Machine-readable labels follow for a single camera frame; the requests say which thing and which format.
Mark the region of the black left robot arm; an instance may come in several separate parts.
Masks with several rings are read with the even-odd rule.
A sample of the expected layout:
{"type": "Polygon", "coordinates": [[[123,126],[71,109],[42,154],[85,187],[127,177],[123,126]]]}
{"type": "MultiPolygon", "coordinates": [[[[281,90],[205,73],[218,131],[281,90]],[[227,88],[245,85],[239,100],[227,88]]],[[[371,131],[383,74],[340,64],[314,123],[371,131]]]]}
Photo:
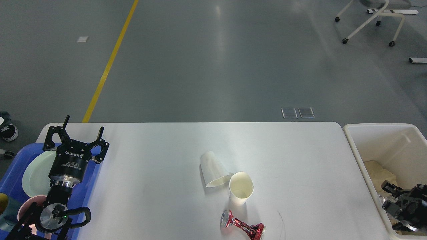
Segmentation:
{"type": "Polygon", "coordinates": [[[73,189],[84,181],[90,162],[101,164],[110,144],[103,137],[101,126],[96,140],[91,143],[70,138],[66,131],[70,116],[61,126],[50,126],[42,150],[52,151],[55,157],[48,173],[49,191],[46,199],[38,204],[32,201],[23,216],[17,220],[6,236],[7,240],[46,240],[33,233],[31,225],[45,235],[56,235],[58,240],[67,239],[70,229],[81,228],[91,221],[90,208],[70,208],[68,202],[73,189]]]}

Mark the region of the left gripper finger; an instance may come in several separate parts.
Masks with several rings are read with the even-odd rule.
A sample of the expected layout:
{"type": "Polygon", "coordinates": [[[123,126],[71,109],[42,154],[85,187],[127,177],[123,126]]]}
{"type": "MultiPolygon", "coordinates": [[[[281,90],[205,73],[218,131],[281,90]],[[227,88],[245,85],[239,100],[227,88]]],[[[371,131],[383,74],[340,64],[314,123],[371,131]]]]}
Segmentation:
{"type": "Polygon", "coordinates": [[[59,136],[61,144],[70,145],[72,143],[72,139],[69,137],[69,135],[66,132],[66,126],[68,124],[69,119],[70,119],[70,115],[67,115],[62,126],[50,126],[48,128],[47,135],[43,145],[44,151],[56,150],[57,147],[55,146],[55,143],[52,140],[52,137],[54,134],[57,134],[59,136]]]}
{"type": "Polygon", "coordinates": [[[85,160],[87,162],[92,160],[96,164],[101,164],[105,160],[105,156],[108,152],[108,148],[109,148],[110,144],[102,138],[102,134],[104,132],[104,129],[105,128],[103,126],[101,126],[99,129],[98,136],[97,136],[96,140],[91,142],[91,143],[85,144],[85,160]],[[93,155],[91,150],[97,146],[100,147],[100,152],[97,155],[93,155]]]}

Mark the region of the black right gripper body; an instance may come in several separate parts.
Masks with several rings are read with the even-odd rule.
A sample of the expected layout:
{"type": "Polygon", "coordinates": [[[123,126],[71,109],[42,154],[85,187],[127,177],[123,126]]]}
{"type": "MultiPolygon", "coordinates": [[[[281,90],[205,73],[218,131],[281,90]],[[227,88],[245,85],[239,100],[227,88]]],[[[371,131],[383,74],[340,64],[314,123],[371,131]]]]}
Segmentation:
{"type": "Polygon", "coordinates": [[[426,232],[426,185],[417,184],[412,189],[397,187],[398,211],[395,218],[418,231],[426,232]]]}

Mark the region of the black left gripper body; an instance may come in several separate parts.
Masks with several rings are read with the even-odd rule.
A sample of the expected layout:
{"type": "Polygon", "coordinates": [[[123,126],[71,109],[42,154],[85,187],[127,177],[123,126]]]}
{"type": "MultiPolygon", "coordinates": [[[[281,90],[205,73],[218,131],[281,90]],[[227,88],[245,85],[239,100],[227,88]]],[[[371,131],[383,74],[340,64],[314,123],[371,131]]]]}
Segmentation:
{"type": "Polygon", "coordinates": [[[72,180],[72,184],[83,182],[92,153],[88,143],[73,140],[56,148],[55,160],[48,177],[52,181],[72,180]]]}

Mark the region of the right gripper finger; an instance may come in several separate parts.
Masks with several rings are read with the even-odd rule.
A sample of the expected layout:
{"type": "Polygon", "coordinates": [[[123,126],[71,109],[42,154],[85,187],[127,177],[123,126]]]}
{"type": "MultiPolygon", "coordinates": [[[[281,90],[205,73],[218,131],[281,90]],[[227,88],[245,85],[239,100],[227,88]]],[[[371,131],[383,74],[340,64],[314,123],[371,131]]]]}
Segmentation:
{"type": "Polygon", "coordinates": [[[406,204],[406,201],[396,201],[391,202],[387,200],[383,203],[382,208],[386,211],[389,215],[391,215],[393,218],[397,220],[404,220],[405,214],[403,213],[404,205],[406,204]]]}
{"type": "Polygon", "coordinates": [[[395,184],[392,184],[388,180],[385,180],[383,184],[381,184],[381,189],[387,193],[390,193],[393,197],[398,197],[406,193],[406,190],[396,186],[395,184]]]}

